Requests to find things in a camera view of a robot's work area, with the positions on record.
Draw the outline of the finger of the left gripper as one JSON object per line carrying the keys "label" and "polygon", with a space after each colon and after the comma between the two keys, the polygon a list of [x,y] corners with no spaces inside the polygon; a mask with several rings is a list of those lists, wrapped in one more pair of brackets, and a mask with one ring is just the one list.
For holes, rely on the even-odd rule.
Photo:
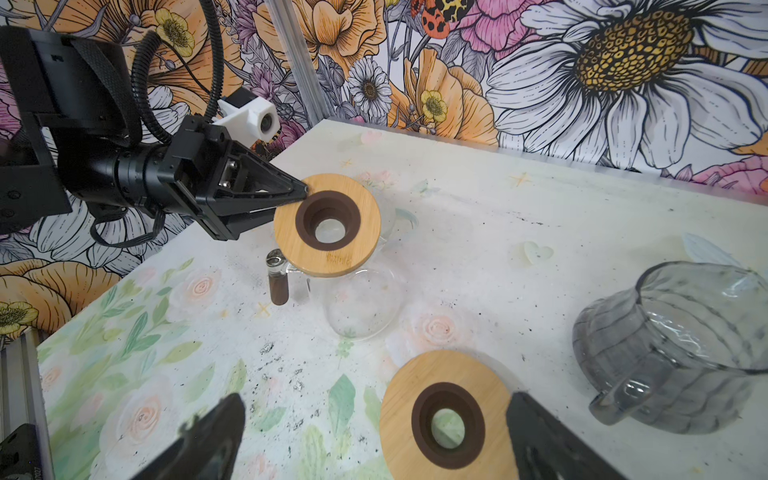
{"label": "finger of the left gripper", "polygon": [[300,201],[308,196],[308,186],[272,164],[276,155],[264,144],[246,147],[234,143],[230,159],[234,162],[230,190],[234,194],[276,201]]}
{"label": "finger of the left gripper", "polygon": [[299,201],[299,194],[213,196],[209,199],[210,235],[216,240],[238,240],[242,233],[273,221],[278,207]]}

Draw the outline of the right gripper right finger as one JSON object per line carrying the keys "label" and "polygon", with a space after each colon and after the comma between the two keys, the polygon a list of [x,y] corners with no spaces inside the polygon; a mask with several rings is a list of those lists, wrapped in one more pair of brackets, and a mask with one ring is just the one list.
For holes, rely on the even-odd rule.
{"label": "right gripper right finger", "polygon": [[506,421],[521,480],[625,479],[526,392],[512,395]]}

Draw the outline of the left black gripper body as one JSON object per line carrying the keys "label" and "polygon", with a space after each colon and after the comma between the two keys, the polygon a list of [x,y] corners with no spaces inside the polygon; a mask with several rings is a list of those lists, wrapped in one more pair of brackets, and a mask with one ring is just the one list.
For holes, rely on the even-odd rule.
{"label": "left black gripper body", "polygon": [[188,116],[170,144],[119,154],[116,188],[126,205],[151,217],[183,214],[216,240],[236,240],[252,228],[251,160],[226,128]]}

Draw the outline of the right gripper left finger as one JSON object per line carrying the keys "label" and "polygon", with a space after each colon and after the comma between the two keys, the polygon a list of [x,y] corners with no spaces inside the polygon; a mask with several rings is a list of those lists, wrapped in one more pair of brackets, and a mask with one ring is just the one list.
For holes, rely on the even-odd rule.
{"label": "right gripper left finger", "polygon": [[240,395],[227,395],[205,416],[195,416],[189,425],[184,424],[179,438],[134,479],[230,479],[245,420],[245,405]]}

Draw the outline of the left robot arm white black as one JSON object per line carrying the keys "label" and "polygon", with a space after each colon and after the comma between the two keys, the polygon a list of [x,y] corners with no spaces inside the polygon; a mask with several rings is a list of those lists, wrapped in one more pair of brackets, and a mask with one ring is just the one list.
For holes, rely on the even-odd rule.
{"label": "left robot arm white black", "polygon": [[272,164],[273,105],[244,89],[222,97],[213,82],[212,117],[187,115],[175,133],[159,125],[148,92],[159,43],[151,35],[127,64],[113,43],[2,28],[1,63],[21,124],[1,142],[3,233],[68,213],[78,198],[97,243],[101,226],[130,210],[152,225],[124,247],[154,240],[171,214],[235,240],[308,196],[305,183]]}

